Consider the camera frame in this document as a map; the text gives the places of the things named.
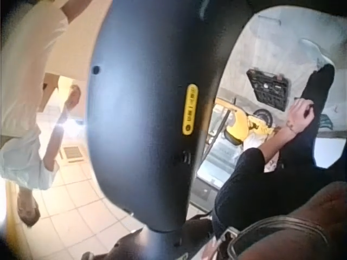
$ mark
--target black tray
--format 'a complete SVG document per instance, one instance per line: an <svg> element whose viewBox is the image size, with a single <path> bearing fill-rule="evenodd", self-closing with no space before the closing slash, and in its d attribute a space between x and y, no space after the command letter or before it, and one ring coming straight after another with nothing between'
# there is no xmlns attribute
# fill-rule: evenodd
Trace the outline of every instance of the black tray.
<svg viewBox="0 0 347 260"><path fill-rule="evenodd" d="M256 69L246 72L256 99L268 106L285 111L289 94L289 80Z"/></svg>

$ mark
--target black sleeve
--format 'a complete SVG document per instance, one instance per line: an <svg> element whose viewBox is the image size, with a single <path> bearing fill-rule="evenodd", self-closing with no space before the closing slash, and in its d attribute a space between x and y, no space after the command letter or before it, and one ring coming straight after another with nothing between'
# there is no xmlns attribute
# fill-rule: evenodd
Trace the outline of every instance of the black sleeve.
<svg viewBox="0 0 347 260"><path fill-rule="evenodd" d="M263 174L265 167L265 158L263 153L258 148L250 148L245 150L237 160L233 179L238 179L241 176Z"/></svg>

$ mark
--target yellow equipment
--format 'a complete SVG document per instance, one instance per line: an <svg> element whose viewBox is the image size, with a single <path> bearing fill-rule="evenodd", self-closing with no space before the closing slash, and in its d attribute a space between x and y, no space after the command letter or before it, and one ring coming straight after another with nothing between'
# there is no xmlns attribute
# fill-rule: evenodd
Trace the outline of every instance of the yellow equipment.
<svg viewBox="0 0 347 260"><path fill-rule="evenodd" d="M250 115L235 104L219 98L216 98L215 105L220 105L230 111L231 116L229 116L230 120L224 130L224 135L233 145L241 145L251 133L271 135L274 131L272 117L270 122L266 122L263 118Z"/></svg>

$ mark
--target light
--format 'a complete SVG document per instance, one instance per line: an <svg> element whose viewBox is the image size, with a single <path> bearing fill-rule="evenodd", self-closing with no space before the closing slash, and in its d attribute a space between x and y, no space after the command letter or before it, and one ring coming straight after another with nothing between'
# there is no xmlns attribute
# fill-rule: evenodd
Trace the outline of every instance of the light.
<svg viewBox="0 0 347 260"><path fill-rule="evenodd" d="M63 128L64 128L64 130L65 130L67 135L69 135L70 137L74 138L74 137L77 137L80 134L80 132L82 131L83 126L77 124L76 121L73 120L73 119L68 119L63 124Z"/></svg>

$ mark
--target tiled floor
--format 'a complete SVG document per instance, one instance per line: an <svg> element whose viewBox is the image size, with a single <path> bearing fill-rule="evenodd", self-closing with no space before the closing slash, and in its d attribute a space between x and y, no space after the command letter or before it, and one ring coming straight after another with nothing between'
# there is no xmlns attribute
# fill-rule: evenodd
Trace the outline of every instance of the tiled floor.
<svg viewBox="0 0 347 260"><path fill-rule="evenodd" d="M57 115L58 111L46 109L39 116L43 150ZM52 188L34 191L41 212L38 223L29 229L15 214L25 259L80 260L86 251L104 254L119 238L143 226L109 202L94 180L91 165L82 162L61 167ZM187 218L198 212L190 205Z"/></svg>

